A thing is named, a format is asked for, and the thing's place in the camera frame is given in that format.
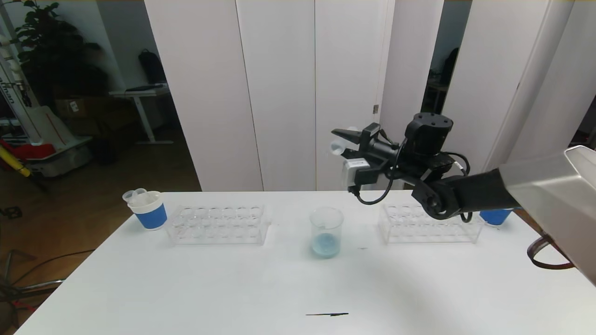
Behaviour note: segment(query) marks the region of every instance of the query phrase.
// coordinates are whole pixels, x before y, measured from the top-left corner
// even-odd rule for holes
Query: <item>white desk leg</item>
[[[133,97],[135,100],[136,110],[139,112],[139,116],[141,117],[141,123],[143,124],[143,128],[147,133],[147,137],[149,137],[149,141],[138,141],[138,144],[172,144],[173,141],[156,141],[155,136],[153,135],[153,130],[151,129],[151,125],[149,124],[149,120],[147,119],[147,114],[145,114],[145,108],[143,108],[143,103],[141,102],[140,97]]]

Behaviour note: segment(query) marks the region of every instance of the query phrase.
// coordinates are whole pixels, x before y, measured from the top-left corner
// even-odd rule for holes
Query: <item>yellow object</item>
[[[3,146],[0,145],[0,159],[5,161],[8,165],[10,165],[13,169],[18,171],[25,177],[31,175],[31,171],[29,171],[24,165],[19,162],[16,157],[14,157],[11,153],[8,152]]]

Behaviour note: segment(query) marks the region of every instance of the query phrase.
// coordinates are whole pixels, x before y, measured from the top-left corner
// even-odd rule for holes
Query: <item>black backpack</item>
[[[157,55],[147,49],[143,49],[139,55],[139,61],[147,76],[147,82],[150,84],[166,82],[166,74],[163,72],[162,62]]]

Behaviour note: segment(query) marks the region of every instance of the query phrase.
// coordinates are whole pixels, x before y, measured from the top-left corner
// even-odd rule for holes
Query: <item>blue liquid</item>
[[[312,251],[323,258],[331,258],[339,252],[339,240],[333,234],[317,235],[312,240]]]

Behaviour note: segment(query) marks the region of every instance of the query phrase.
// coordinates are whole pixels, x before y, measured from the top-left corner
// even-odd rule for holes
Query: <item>glass beaker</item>
[[[323,258],[337,255],[342,242],[342,212],[331,207],[320,207],[311,213],[310,220],[312,251]]]

